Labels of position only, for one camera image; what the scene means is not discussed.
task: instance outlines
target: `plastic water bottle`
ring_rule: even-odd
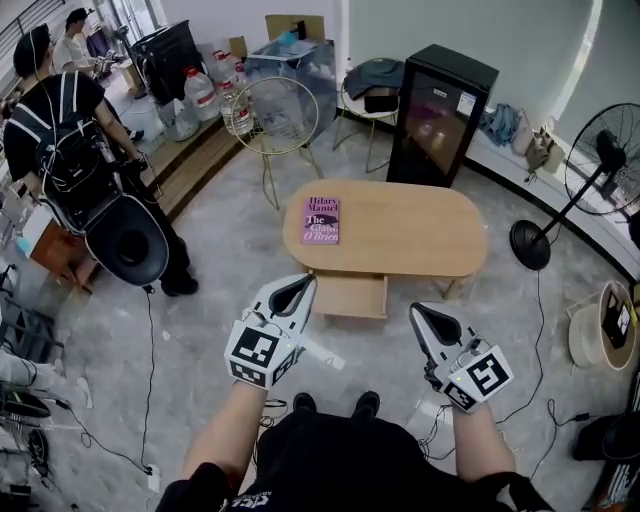
[[[216,102],[216,90],[208,76],[200,73],[193,66],[184,70],[187,80],[184,83],[184,94],[196,111],[200,121],[208,121],[216,117],[220,109]]]
[[[213,52],[213,56],[216,58],[216,67],[213,70],[214,81],[216,85],[220,86],[225,82],[236,83],[238,78],[236,76],[235,65],[232,62],[231,54],[224,53],[222,50]]]
[[[245,135],[251,131],[254,124],[251,106],[246,95],[241,96],[236,104],[240,92],[231,80],[220,85],[220,113],[227,131],[231,135]]]
[[[244,64],[241,61],[236,63],[236,77],[238,79],[238,92],[242,92],[246,89],[247,85],[249,85],[249,81],[247,80],[247,74],[244,72]],[[251,110],[253,110],[253,98],[251,97],[250,91],[247,91],[245,95],[247,96]]]

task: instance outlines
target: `purple book cover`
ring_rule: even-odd
[[[308,197],[304,202],[302,243],[335,245],[340,239],[340,200]]]

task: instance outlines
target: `tiled floor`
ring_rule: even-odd
[[[366,132],[363,126],[348,125]],[[334,128],[313,144],[326,177],[383,180],[386,169],[364,173],[365,135],[331,151]],[[379,135],[372,163],[381,162],[389,151],[390,137]],[[274,159],[272,166],[283,203],[314,179],[309,164],[295,154]],[[260,170],[258,155],[241,152],[175,222],[189,246],[200,292],[180,299],[162,293],[151,297],[156,373],[145,462],[161,468],[163,485],[176,478],[190,439],[219,409],[231,386],[223,350],[233,321],[262,284],[299,271],[282,244],[282,212],[262,195]],[[512,255],[508,231],[520,218],[542,223],[546,216],[466,169],[454,188],[478,205],[489,239],[486,265],[460,306],[477,330],[500,344],[516,375],[493,400],[495,416],[501,419],[532,393],[539,375],[534,343],[541,327],[538,277]],[[524,475],[531,474],[551,439],[548,398],[556,399],[560,419],[581,412],[618,412],[624,407],[631,376],[631,371],[613,373],[604,368],[572,371],[567,350],[565,308],[620,276],[563,230],[553,246],[551,263],[539,278],[545,315],[540,341],[544,381],[531,406],[503,425]],[[422,378],[424,360],[407,313],[413,301],[441,300],[445,284],[391,278],[386,322],[312,316],[306,330],[308,351],[271,397],[291,402],[304,390],[316,398],[320,410],[348,414],[357,397],[373,389],[382,397],[381,417],[406,426],[417,438],[427,437],[442,400]],[[90,300],[65,305],[60,323],[68,335],[68,374],[85,375],[94,392],[95,409],[78,411],[80,418],[106,446],[139,459],[151,369],[144,292],[103,273]],[[56,419],[71,424],[63,414],[56,414]],[[452,447],[450,420],[447,415],[431,443],[433,456]],[[578,463],[568,457],[578,428],[572,424],[559,431],[534,480],[543,496],[563,512],[580,509],[601,468],[599,463]],[[148,490],[146,476],[128,463],[95,446],[85,449],[74,430],[52,432],[50,440],[57,483],[81,510],[154,509],[159,496]],[[454,456],[436,464],[453,470]]]

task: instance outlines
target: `black fan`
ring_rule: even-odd
[[[589,215],[620,212],[627,219],[640,199],[640,105],[621,103],[595,115],[576,137],[566,160],[569,202],[544,229],[520,220],[511,249],[520,263],[542,270],[551,259],[547,233],[576,206]]]

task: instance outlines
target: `cable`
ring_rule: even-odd
[[[540,316],[542,317],[542,324],[540,325],[540,332],[538,333],[538,338],[536,339],[534,350],[536,353],[536,358],[538,359],[538,366],[540,367],[540,377],[538,378],[536,387],[534,388],[533,393],[531,394],[531,398],[529,398],[527,403],[524,404],[522,407],[519,407],[518,409],[513,411],[505,419],[501,421],[497,421],[496,425],[500,425],[504,423],[505,421],[507,421],[508,419],[510,419],[517,413],[519,413],[520,411],[529,407],[531,405],[531,402],[533,402],[533,399],[535,398],[536,394],[538,393],[538,390],[540,389],[540,385],[542,384],[542,379],[544,379],[544,369],[542,368],[542,359],[540,359],[540,351],[538,350],[538,345],[540,344],[540,339],[542,338],[542,331],[544,330],[545,319],[544,319],[544,310],[542,309],[542,300],[540,299],[540,271],[538,270],[536,273],[538,275],[538,307],[540,308]]]
[[[551,444],[549,444],[549,448],[547,448],[547,451],[544,452],[544,455],[540,459],[540,462],[536,464],[536,467],[534,468],[533,473],[531,473],[529,480],[533,480],[533,477],[536,476],[536,472],[538,471],[538,468],[542,465],[542,463],[544,462],[544,459],[547,458],[547,455],[551,453],[553,445],[556,442],[556,437],[558,435],[559,428],[564,427],[569,423],[578,423],[581,421],[587,421],[594,418],[599,418],[599,416],[592,416],[589,413],[584,413],[584,414],[576,414],[573,418],[569,418],[566,421],[559,422],[556,419],[556,401],[553,398],[550,398],[549,400],[547,400],[547,412],[549,413],[549,416],[551,416],[551,421],[553,421],[553,437],[551,438]]]
[[[540,385],[542,384],[542,380],[544,378],[544,369],[542,368],[542,359],[540,358],[540,352],[538,350],[538,346],[540,344],[540,339],[542,338],[542,332],[544,331],[544,324],[545,324],[544,310],[542,309],[542,299],[540,298],[540,271],[539,270],[537,272],[537,277],[538,277],[538,285],[537,285],[538,307],[540,308],[540,316],[542,317],[542,324],[540,325],[540,332],[538,332],[538,337],[536,338],[536,342],[535,342],[535,345],[534,345],[534,350],[535,350],[535,353],[536,353],[536,358],[538,359],[538,366],[540,367],[540,377],[538,378],[538,382],[536,383],[536,386],[535,386],[535,388],[533,390],[533,393],[531,394],[531,398],[529,398],[527,403],[524,404],[523,406],[517,408],[515,411],[511,412],[503,420],[497,421],[496,425],[500,425],[502,423],[505,423],[511,417],[513,417],[514,415],[516,415],[520,411],[522,411],[522,410],[526,409],[527,407],[529,407],[531,405],[531,402],[533,402],[533,399],[535,398],[536,394],[538,393],[538,390],[540,389]],[[418,444],[420,445],[420,448],[422,448],[422,451],[424,453],[425,459],[427,459],[427,460],[430,460],[430,459],[433,459],[433,460],[444,460],[447,457],[449,457],[449,455],[451,455],[456,450],[456,448],[454,446],[443,457],[431,457],[431,455],[429,453],[429,443],[431,443],[435,439],[436,435],[438,434],[438,418],[443,413],[444,409],[446,409],[447,407],[451,407],[451,406],[450,405],[442,405],[442,406],[440,406],[440,408],[438,409],[438,412],[436,413],[436,419],[433,422],[433,427],[431,427],[431,431],[429,432],[429,435],[427,436],[426,439],[419,439],[418,440]]]
[[[40,77],[38,76],[38,64],[36,63],[36,47],[33,44],[33,31],[36,29],[31,29],[29,31],[29,40],[31,41],[31,53],[33,54],[33,73],[36,77],[36,80],[38,81],[38,83],[42,86],[42,89],[44,89],[44,93],[47,96],[47,101],[49,102],[49,110],[51,111],[51,126],[53,127],[53,145],[54,145],[54,152],[53,152],[53,160],[51,160],[51,162],[49,163],[48,166],[45,167],[45,172],[44,172],[44,176],[42,177],[42,193],[44,194],[44,185],[45,185],[45,181],[47,179],[47,174],[49,174],[51,172],[51,169],[53,168],[53,164],[56,161],[56,156],[58,155],[58,129],[56,127],[56,116],[53,113],[53,103],[51,102],[51,97],[49,96],[49,91],[47,91],[47,88],[44,86],[44,84],[42,83],[42,81],[40,80]]]
[[[142,432],[142,451],[140,453],[140,465],[143,468],[147,468],[151,470],[149,466],[145,466],[144,464],[144,449],[147,444],[147,424],[149,421],[149,409],[151,407],[151,390],[153,389],[153,374],[156,372],[156,361],[155,361],[155,341],[153,339],[153,318],[151,317],[151,298],[150,295],[154,293],[153,291],[146,290],[147,293],[147,304],[149,305],[149,323],[151,325],[151,374],[149,375],[149,393],[147,394],[147,410],[144,413],[144,430]]]
[[[69,407],[67,404],[65,404],[64,402],[59,401],[59,400],[56,400],[56,404],[59,407],[69,411],[71,413],[71,415],[73,416],[73,419],[75,419],[76,422],[78,423],[78,425],[80,425],[80,427],[82,427],[82,430],[84,430],[84,432],[82,432],[82,434],[80,434],[80,440],[82,441],[82,444],[84,445],[85,448],[91,448],[92,441],[95,441],[95,443],[100,448],[102,448],[105,452],[110,453],[111,455],[115,455],[116,457],[120,457],[122,459],[125,459],[125,460],[129,461],[136,469],[142,471],[145,475],[150,475],[151,474],[149,469],[139,466],[138,463],[135,462],[131,457],[128,457],[127,455],[123,455],[122,453],[115,452],[115,451],[110,450],[109,448],[105,447],[100,441],[98,441],[96,439],[96,437],[91,432],[89,432],[87,430],[87,427],[84,426],[84,424],[76,416],[76,413],[73,412],[73,409],[71,407]]]
[[[148,312],[149,312],[149,324],[150,324],[150,334],[151,334],[151,374],[149,375],[149,393],[147,393],[147,405],[146,405],[146,411],[144,414],[144,430],[142,431],[142,450],[140,452],[140,463],[138,464],[137,462],[135,462],[131,457],[127,456],[127,455],[123,455],[122,453],[118,453],[115,452],[113,450],[110,450],[108,448],[106,448],[102,443],[100,443],[100,441],[98,441],[96,439],[96,437],[87,430],[87,427],[85,427],[80,420],[78,419],[78,417],[76,416],[76,413],[73,412],[73,409],[71,409],[71,407],[69,407],[67,404],[65,404],[64,402],[60,401],[60,400],[55,400],[55,403],[59,406],[62,407],[63,409],[69,411],[72,415],[73,418],[76,420],[76,422],[78,423],[78,425],[80,425],[80,427],[82,427],[82,429],[84,430],[84,432],[82,432],[82,434],[80,434],[80,440],[82,441],[82,444],[84,445],[85,448],[91,448],[91,442],[95,441],[96,444],[102,448],[105,452],[110,453],[112,455],[115,455],[116,457],[120,457],[122,459],[125,459],[127,461],[129,461],[136,469],[138,469],[139,471],[142,471],[145,475],[152,475],[153,474],[153,469],[151,468],[151,466],[147,466],[144,463],[144,451],[145,451],[145,447],[147,444],[147,429],[148,429],[148,423],[149,423],[149,410],[151,408],[151,392],[153,390],[153,375],[156,371],[156,362],[155,362],[155,339],[153,336],[153,317],[151,315],[151,295],[153,293],[155,293],[155,290],[153,289],[153,287],[151,286],[145,286],[144,291],[147,294],[147,304],[148,304]]]
[[[427,438],[418,439],[418,446],[420,446],[420,448],[422,449],[422,453],[426,460],[444,460],[456,450],[456,447],[454,446],[453,448],[451,448],[451,450],[449,450],[449,452],[446,455],[443,455],[442,457],[432,457],[429,450],[429,443],[431,443],[438,435],[438,419],[440,418],[441,415],[446,416],[446,410],[451,407],[452,407],[451,405],[441,405],[438,408],[438,412],[436,413],[436,419],[433,422],[433,426],[431,427],[431,430],[429,431],[429,435],[427,436]]]
[[[266,430],[270,429],[271,427],[275,426],[276,424],[276,420],[279,420],[283,417],[285,417],[287,415],[287,413],[289,412],[289,404],[285,401],[285,400],[279,400],[277,398],[272,398],[270,400],[267,400],[264,404],[264,408],[265,409],[281,409],[284,408],[284,412],[282,414],[279,414],[277,416],[268,416],[268,415],[263,415],[260,418],[260,426]],[[251,462],[253,463],[253,466],[255,468],[258,467],[258,440],[256,439],[256,442],[253,445],[253,453],[251,454]]]
[[[549,247],[551,247],[553,244],[556,243],[556,240],[560,236],[560,231],[562,231],[562,224],[560,224],[560,227],[558,228],[558,232],[556,233],[556,237],[551,241],[551,243],[549,244]]]

